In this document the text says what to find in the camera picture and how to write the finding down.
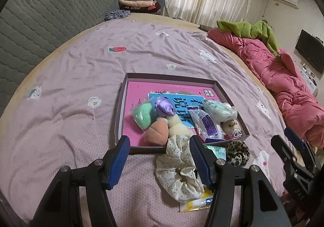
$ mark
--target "orange sponge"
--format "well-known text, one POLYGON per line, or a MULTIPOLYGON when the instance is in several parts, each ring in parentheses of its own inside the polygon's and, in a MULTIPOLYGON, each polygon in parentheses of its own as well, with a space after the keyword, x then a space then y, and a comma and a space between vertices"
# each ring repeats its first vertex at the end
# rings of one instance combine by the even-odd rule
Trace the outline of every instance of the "orange sponge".
POLYGON ((167 143, 169 131, 167 119, 159 117, 145 132, 144 141, 152 146, 164 146, 167 143))

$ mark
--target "purple satin fabric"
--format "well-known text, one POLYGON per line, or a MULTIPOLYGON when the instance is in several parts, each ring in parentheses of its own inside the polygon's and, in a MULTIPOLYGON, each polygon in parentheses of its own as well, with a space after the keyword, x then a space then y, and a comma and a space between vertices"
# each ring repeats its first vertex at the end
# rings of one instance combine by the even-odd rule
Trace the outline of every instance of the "purple satin fabric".
POLYGON ((172 102, 164 97, 157 98, 154 108, 160 117, 166 117, 166 115, 174 116, 176 113, 172 102))

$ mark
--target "wall-mounted television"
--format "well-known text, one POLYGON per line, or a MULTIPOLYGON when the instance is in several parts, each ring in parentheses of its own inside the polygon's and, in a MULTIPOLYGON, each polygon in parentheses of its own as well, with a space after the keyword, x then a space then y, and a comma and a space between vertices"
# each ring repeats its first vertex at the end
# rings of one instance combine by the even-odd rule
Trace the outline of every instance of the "wall-mounted television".
POLYGON ((321 41, 302 30, 296 50, 321 74, 324 72, 324 46, 321 41))

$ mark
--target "pink comforter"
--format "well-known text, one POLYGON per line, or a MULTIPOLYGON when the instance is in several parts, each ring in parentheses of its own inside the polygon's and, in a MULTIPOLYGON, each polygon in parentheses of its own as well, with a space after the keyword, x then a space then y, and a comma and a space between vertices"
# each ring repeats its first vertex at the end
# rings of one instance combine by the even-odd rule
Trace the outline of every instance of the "pink comforter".
POLYGON ((260 40, 239 38, 218 28, 208 32, 216 43, 237 53, 275 97, 287 126, 312 146, 324 147, 324 108, 318 104, 287 51, 280 62, 260 40))

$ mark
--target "headboard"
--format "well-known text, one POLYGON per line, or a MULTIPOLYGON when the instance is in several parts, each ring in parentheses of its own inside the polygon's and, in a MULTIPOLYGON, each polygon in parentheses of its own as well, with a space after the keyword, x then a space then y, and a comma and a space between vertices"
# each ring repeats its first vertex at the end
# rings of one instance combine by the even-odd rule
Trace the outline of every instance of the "headboard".
POLYGON ((0 115, 37 64, 117 9, 118 0, 8 0, 0 13, 0 115))

